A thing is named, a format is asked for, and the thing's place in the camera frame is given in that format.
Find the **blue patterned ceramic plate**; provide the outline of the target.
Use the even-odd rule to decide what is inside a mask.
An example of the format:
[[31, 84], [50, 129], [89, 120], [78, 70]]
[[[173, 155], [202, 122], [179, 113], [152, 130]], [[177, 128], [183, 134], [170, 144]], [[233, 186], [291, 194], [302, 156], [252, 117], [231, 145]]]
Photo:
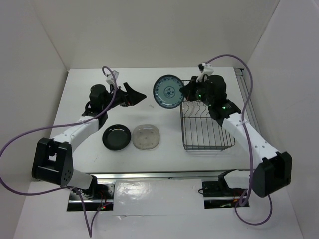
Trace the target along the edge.
[[183, 94], [180, 92], [180, 88], [183, 86], [183, 81], [175, 75], [159, 77], [153, 87], [155, 102], [165, 109], [178, 107], [184, 99]]

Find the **clear ribbed glass plate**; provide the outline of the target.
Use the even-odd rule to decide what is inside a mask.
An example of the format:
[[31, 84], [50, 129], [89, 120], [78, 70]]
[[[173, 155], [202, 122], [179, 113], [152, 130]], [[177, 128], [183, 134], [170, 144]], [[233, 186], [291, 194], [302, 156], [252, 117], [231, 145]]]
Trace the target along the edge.
[[186, 118], [198, 118], [202, 115], [202, 110], [204, 109], [204, 106], [200, 101], [185, 102], [183, 109], [184, 116]]

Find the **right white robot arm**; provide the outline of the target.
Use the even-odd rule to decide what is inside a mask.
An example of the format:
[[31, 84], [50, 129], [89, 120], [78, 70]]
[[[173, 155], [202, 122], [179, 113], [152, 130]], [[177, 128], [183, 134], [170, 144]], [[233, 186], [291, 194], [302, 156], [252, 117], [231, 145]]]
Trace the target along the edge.
[[244, 110], [227, 98], [222, 76], [211, 75], [201, 82], [191, 79], [180, 92], [187, 101], [200, 101], [206, 105], [211, 118], [248, 152], [248, 192], [264, 198], [290, 184], [292, 157], [267, 143], [246, 121]]

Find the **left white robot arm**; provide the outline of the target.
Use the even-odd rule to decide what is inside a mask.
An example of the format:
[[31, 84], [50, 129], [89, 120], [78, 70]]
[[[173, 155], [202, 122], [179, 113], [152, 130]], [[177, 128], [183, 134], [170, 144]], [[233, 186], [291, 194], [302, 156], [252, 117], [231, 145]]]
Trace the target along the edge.
[[98, 194], [97, 177], [74, 169], [74, 151], [103, 127], [108, 110], [116, 106], [134, 106], [145, 98], [145, 94], [133, 90], [128, 83], [124, 83], [123, 90], [114, 85], [110, 86], [110, 90], [102, 84], [93, 85], [79, 121], [54, 138], [42, 138], [37, 143], [32, 177], [61, 187], [79, 189], [86, 198], [94, 198]]

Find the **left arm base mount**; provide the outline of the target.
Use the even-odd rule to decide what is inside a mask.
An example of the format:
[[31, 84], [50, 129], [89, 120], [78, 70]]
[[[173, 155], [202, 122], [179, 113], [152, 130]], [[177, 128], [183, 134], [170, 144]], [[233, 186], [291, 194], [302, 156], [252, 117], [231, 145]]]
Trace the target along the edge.
[[[88, 196], [79, 190], [83, 198], [85, 210], [89, 212], [97, 211], [98, 209], [101, 211], [112, 211], [114, 209], [114, 189], [114, 183], [101, 184], [98, 185], [92, 196]], [[83, 211], [82, 201], [75, 190], [72, 190], [69, 194], [67, 211]]]

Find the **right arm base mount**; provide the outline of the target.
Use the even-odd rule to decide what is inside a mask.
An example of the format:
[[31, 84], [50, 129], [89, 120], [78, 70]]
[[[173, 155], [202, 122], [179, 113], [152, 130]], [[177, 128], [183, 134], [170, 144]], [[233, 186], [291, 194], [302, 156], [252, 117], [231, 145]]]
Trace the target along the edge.
[[198, 193], [203, 196], [205, 209], [234, 208], [244, 189], [231, 189], [217, 181], [203, 181]]

